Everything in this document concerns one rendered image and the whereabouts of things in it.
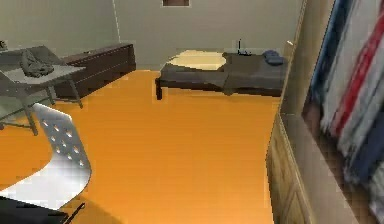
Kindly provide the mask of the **blue pillow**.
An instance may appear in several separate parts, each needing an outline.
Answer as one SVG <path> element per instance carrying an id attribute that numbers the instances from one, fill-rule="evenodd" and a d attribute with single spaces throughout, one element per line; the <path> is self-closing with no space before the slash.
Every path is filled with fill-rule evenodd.
<path id="1" fill-rule="evenodd" d="M 267 64 L 271 66 L 279 66 L 285 62 L 285 59 L 274 50 L 265 51 L 262 56 Z"/>

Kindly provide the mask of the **grey desk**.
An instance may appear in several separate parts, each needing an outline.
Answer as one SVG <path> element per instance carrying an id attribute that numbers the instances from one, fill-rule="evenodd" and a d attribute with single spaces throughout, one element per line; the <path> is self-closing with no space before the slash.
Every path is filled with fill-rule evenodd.
<path id="1" fill-rule="evenodd" d="M 39 60 L 51 64 L 54 71 L 40 78 L 25 76 L 20 66 L 23 50 L 29 50 Z M 14 97 L 21 103 L 20 109 L 0 117 L 0 130 L 5 126 L 15 126 L 31 129 L 33 134 L 37 135 L 38 131 L 31 111 L 34 103 L 28 103 L 27 98 L 34 93 L 45 91 L 47 96 L 38 100 L 38 103 L 49 100 L 51 104 L 55 104 L 50 89 L 60 83 L 69 83 L 75 96 L 73 102 L 83 107 L 71 77 L 72 74 L 82 70 L 84 67 L 68 65 L 44 45 L 0 51 L 0 97 Z"/>

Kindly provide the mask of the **light wooden wardrobe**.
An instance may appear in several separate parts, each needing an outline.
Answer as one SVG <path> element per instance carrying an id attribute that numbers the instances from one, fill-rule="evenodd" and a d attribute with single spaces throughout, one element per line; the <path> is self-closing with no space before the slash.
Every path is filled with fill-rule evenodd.
<path id="1" fill-rule="evenodd" d="M 266 165 L 273 224 L 384 224 L 384 0 L 303 0 Z"/>

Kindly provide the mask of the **dark brown low dresser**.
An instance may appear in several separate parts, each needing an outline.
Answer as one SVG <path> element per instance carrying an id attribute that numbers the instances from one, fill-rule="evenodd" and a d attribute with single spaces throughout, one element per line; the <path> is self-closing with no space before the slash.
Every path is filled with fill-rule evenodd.
<path id="1" fill-rule="evenodd" d="M 84 67 L 72 75 L 81 98 L 103 88 L 136 69 L 134 46 L 121 43 L 107 46 L 63 59 L 68 65 Z"/>

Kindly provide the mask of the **dark grey bed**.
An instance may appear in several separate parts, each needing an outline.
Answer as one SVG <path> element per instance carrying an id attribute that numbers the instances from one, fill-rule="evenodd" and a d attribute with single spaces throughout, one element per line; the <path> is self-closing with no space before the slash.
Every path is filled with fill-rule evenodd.
<path id="1" fill-rule="evenodd" d="M 279 66 L 267 64 L 261 55 L 240 56 L 223 52 L 226 64 L 218 70 L 175 66 L 166 62 L 155 79 L 156 98 L 163 87 L 279 97 L 282 93 L 288 60 Z"/>

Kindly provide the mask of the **grey crumpled cloth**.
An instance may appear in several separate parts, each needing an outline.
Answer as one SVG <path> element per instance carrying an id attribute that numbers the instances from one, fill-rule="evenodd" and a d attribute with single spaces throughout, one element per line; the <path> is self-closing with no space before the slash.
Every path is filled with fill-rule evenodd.
<path id="1" fill-rule="evenodd" d="M 25 76 L 40 78 L 54 71 L 54 67 L 36 58 L 29 50 L 23 50 L 20 61 L 21 69 Z"/>

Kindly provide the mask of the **framed wall picture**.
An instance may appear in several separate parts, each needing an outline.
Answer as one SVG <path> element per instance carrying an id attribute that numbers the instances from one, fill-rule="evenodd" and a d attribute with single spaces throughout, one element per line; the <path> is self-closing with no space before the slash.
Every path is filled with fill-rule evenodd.
<path id="1" fill-rule="evenodd" d="M 188 7 L 190 0 L 162 0 L 164 7 Z"/>

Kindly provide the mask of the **white perforated chair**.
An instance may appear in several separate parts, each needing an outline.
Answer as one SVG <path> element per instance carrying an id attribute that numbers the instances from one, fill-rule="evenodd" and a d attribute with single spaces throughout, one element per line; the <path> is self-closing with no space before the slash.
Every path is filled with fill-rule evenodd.
<path id="1" fill-rule="evenodd" d="M 60 209 L 88 185 L 92 168 L 72 117 L 36 103 L 36 117 L 50 143 L 50 161 L 0 190 L 0 224 L 69 224 Z"/>

